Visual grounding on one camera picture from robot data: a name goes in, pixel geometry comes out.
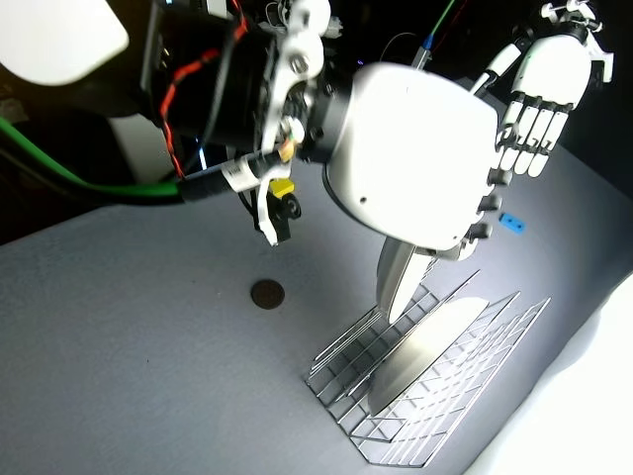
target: white plate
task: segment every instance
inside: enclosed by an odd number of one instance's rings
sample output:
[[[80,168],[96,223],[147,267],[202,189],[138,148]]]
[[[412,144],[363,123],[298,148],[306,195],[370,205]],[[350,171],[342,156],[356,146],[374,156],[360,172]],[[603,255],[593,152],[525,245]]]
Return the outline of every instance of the white plate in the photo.
[[[444,304],[426,316],[374,373],[368,396],[371,414],[376,416],[392,404],[487,306],[487,300],[468,297]]]
[[[407,308],[431,260],[428,255],[416,253],[412,244],[392,237],[385,239],[378,261],[376,302],[390,324]]]

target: blue block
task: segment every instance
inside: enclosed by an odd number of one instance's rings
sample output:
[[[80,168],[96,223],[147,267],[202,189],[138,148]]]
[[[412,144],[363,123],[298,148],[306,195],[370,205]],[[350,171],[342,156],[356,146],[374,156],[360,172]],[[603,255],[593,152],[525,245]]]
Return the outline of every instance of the blue block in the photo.
[[[509,215],[508,213],[503,213],[499,217],[498,221],[506,228],[514,231],[518,235],[523,234],[523,232],[525,231],[525,223],[523,223],[521,220],[514,217],[513,215]]]

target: green cable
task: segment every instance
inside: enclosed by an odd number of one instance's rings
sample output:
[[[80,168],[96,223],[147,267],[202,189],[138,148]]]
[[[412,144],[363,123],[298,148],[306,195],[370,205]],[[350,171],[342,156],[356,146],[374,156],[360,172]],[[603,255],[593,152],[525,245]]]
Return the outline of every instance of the green cable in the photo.
[[[437,23],[433,27],[433,30],[431,31],[432,37],[437,33],[437,30],[439,30],[439,26],[442,24],[442,22],[446,18],[446,15],[448,15],[448,11],[451,9],[454,3],[455,3],[455,0],[451,0],[450,2],[448,2],[448,5],[446,5],[446,8],[444,9],[442,16],[439,17],[439,20],[437,21]]]
[[[17,129],[9,124],[5,119],[0,117],[0,131],[5,133],[16,145],[23,149],[33,159],[38,161],[41,165],[45,166],[49,170],[62,176],[63,178],[72,181],[76,185],[83,188],[97,191],[99,193],[107,193],[117,196],[133,196],[133,197],[172,197],[179,196],[180,191],[176,183],[157,183],[152,185],[94,185],[88,183],[66,167],[60,165],[55,160],[50,158],[44,151],[42,151],[37,145],[32,143],[29,139],[23,136]]]

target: black knob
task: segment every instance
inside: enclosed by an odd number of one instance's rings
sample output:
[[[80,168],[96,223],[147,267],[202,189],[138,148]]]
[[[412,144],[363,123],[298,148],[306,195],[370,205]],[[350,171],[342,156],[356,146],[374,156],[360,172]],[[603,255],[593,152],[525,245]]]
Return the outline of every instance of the black knob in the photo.
[[[477,223],[468,229],[466,238],[470,242],[475,239],[488,239],[493,234],[493,227],[488,223]]]
[[[512,172],[505,170],[491,170],[488,174],[489,185],[507,186],[512,181]]]
[[[497,211],[501,207],[503,200],[501,196],[490,195],[482,198],[482,202],[479,204],[478,212],[482,211]]]

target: yellow block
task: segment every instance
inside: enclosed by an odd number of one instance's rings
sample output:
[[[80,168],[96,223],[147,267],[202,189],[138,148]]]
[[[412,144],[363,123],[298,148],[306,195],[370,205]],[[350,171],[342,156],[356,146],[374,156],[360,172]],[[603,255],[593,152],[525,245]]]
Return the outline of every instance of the yellow block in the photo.
[[[279,180],[273,180],[270,182],[270,192],[277,199],[281,199],[288,193],[295,191],[295,183],[288,178],[281,178]]]

